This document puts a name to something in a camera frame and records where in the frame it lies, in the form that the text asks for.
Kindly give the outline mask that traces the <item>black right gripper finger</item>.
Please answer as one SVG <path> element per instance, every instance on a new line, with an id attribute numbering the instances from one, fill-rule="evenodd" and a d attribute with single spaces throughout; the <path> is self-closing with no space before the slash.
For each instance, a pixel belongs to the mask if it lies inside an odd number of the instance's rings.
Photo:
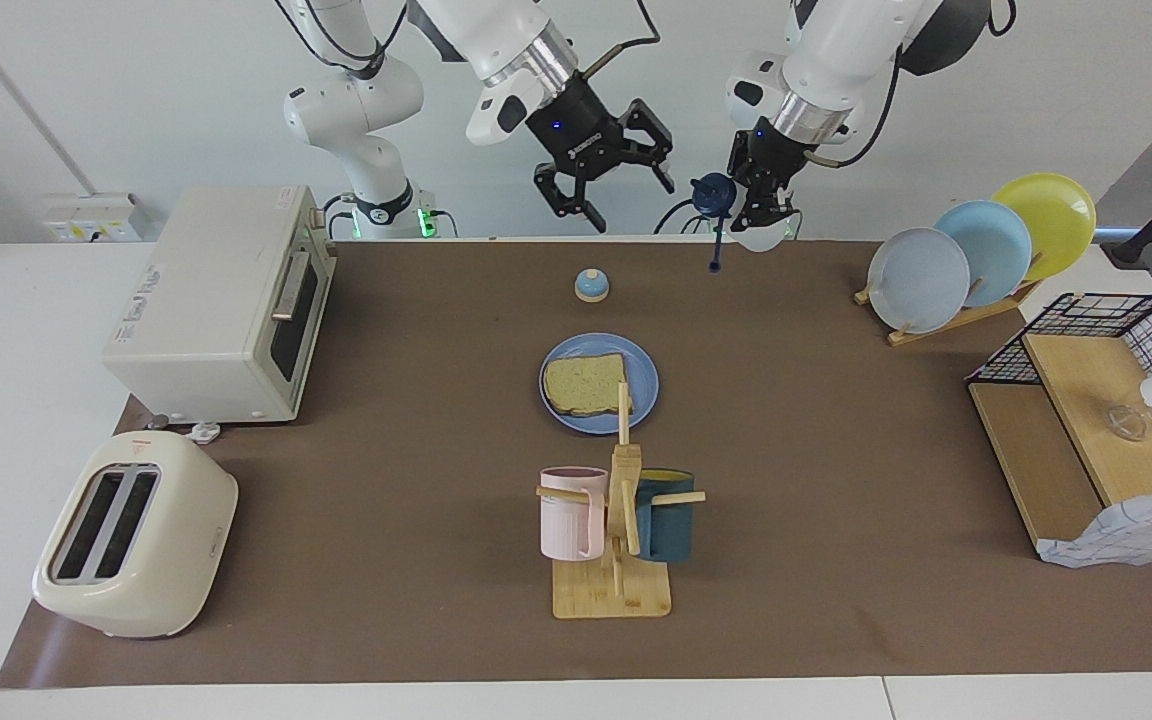
<path id="1" fill-rule="evenodd" d="M 588 168 L 585 165 L 576 165 L 573 174 L 573 195 L 566 195 L 558 187 L 558 165 L 536 165 L 535 184 L 550 209 L 558 217 L 584 215 L 588 222 L 593 225 L 596 232 L 607 232 L 605 218 L 586 200 L 586 184 L 589 182 Z"/>
<path id="2" fill-rule="evenodd" d="M 667 194 L 676 191 L 676 183 L 668 170 L 668 156 L 675 147 L 672 132 L 641 97 L 626 108 L 626 131 L 641 132 L 646 141 L 627 138 L 628 161 L 647 167 Z"/>

